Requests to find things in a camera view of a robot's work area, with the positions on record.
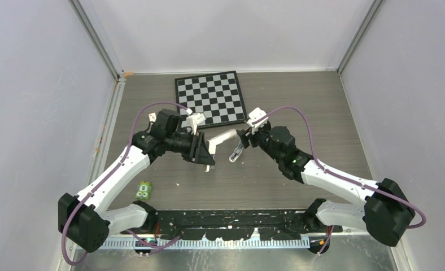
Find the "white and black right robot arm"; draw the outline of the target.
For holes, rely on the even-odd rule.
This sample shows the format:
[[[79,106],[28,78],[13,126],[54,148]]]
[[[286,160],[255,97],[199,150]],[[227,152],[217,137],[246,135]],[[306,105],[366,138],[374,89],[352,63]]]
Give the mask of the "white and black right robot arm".
[[[265,124],[257,131],[237,131],[242,146],[258,147],[289,180],[316,186],[347,201],[334,203],[316,199],[307,209],[305,222],[311,231],[325,226],[346,226],[366,230],[380,243],[395,247],[415,217],[414,207],[397,182],[366,180],[323,164],[296,147],[285,126]]]

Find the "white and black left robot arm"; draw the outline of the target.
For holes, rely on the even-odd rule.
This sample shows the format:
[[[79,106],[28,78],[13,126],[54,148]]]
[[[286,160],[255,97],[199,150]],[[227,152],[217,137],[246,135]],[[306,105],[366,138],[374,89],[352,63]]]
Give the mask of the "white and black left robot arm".
[[[167,151],[179,153],[194,164],[215,165],[197,131],[205,120],[203,113],[192,113],[186,119],[190,130],[181,128],[181,115],[163,109],[148,131],[140,131],[129,140],[120,157],[101,176],[76,195],[65,193],[58,200],[58,228],[88,253],[96,251],[105,240],[128,229],[151,233],[157,223],[156,210],[136,200],[125,208],[108,210],[109,205],[130,181]]]

